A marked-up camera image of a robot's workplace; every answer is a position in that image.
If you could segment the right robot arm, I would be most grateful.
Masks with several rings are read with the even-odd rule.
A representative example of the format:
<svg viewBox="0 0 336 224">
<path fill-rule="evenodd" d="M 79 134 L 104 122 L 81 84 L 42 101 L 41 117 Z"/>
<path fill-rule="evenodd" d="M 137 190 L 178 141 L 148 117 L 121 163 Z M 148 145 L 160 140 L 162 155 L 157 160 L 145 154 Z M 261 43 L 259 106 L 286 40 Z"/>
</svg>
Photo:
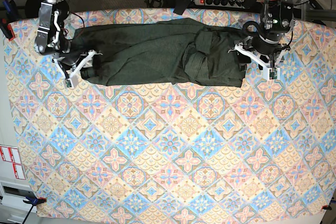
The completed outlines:
<svg viewBox="0 0 336 224">
<path fill-rule="evenodd" d="M 92 59 L 92 53 L 70 52 L 71 40 L 66 38 L 65 19 L 70 14 L 66 0 L 43 0 L 38 12 L 39 25 L 34 49 L 51 55 L 64 79 L 76 75 Z"/>
</svg>

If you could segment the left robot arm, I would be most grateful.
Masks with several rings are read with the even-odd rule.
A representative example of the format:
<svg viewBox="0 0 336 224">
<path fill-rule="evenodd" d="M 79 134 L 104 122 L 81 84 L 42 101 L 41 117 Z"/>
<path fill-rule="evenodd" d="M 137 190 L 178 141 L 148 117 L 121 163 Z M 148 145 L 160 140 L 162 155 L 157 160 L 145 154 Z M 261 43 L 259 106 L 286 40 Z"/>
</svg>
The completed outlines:
<svg viewBox="0 0 336 224">
<path fill-rule="evenodd" d="M 236 42 L 234 50 L 249 57 L 261 67 L 263 78 L 275 80 L 280 75 L 277 65 L 290 44 L 281 44 L 286 33 L 293 31 L 293 0 L 264 0 L 260 22 L 244 23 L 242 31 L 246 38 Z"/>
</svg>

